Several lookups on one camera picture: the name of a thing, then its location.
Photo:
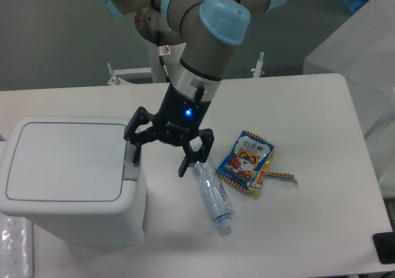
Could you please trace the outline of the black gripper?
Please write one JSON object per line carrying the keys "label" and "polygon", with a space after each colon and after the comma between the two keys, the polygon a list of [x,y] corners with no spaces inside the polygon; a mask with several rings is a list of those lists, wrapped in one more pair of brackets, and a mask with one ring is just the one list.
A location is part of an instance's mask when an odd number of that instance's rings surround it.
{"label": "black gripper", "polygon": [[[178,169],[179,177],[182,178],[187,168],[194,166],[196,162],[205,163],[215,138],[212,129],[199,130],[210,105],[209,101],[203,101],[203,94],[204,87],[201,84],[192,97],[180,93],[170,85],[155,115],[142,106],[138,107],[123,135],[126,141],[136,147],[132,162],[137,164],[142,145],[158,139],[167,144],[182,146],[185,156]],[[152,126],[137,132],[140,126],[150,122]],[[193,150],[190,141],[196,137],[201,139],[201,145]]]}

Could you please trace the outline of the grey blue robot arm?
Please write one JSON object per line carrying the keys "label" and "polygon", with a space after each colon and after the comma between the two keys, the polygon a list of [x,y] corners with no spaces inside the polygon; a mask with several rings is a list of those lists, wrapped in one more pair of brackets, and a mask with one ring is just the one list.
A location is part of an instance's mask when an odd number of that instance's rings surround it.
{"label": "grey blue robot arm", "polygon": [[127,124],[124,139],[134,145],[133,163],[141,148],[161,141],[183,148],[178,174],[209,156],[214,134],[201,122],[231,59],[243,42],[254,12],[268,11],[287,0],[103,0],[114,17],[145,8],[161,13],[185,48],[157,113],[137,108]]}

